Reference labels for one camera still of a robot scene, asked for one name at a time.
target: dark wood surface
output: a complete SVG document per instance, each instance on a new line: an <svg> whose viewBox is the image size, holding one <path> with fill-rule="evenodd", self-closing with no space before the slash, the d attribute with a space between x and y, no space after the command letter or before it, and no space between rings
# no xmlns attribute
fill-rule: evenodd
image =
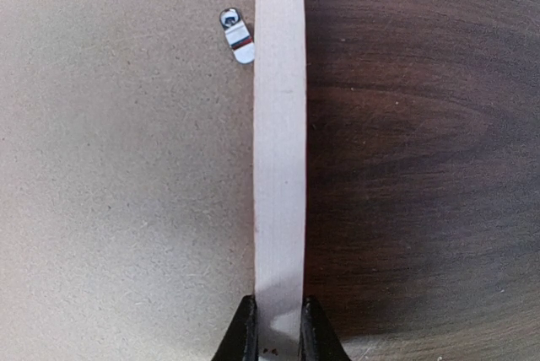
<svg viewBox="0 0 540 361"><path fill-rule="evenodd" d="M305 0L305 292L353 359L540 359L540 0Z"/></svg>

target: gray speckled surface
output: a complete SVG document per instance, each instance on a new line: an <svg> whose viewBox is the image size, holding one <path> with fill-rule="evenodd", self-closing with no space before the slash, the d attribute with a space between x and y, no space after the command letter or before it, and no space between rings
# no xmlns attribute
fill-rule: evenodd
<svg viewBox="0 0 540 361"><path fill-rule="evenodd" d="M0 353L209 359L252 285L254 0L0 0Z"/></svg>

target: wooden strip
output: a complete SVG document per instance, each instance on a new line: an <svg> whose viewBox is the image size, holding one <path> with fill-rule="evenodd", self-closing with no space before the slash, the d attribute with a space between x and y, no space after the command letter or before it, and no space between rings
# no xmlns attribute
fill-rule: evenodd
<svg viewBox="0 0 540 361"><path fill-rule="evenodd" d="M297 359L305 241L304 0L256 0L255 294L262 359Z"/></svg>

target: beige board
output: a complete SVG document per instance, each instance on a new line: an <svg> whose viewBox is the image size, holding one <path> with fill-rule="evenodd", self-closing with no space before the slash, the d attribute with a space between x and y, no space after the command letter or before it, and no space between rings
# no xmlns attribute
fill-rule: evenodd
<svg viewBox="0 0 540 361"><path fill-rule="evenodd" d="M0 354L208 360L253 284L254 0L0 0Z"/></svg>

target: brown wooden board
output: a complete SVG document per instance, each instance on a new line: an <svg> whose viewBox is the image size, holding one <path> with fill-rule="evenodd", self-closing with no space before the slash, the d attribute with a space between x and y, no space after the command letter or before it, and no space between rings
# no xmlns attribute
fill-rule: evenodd
<svg viewBox="0 0 540 361"><path fill-rule="evenodd" d="M353 359L539 359L540 0L305 6L305 293Z"/></svg>

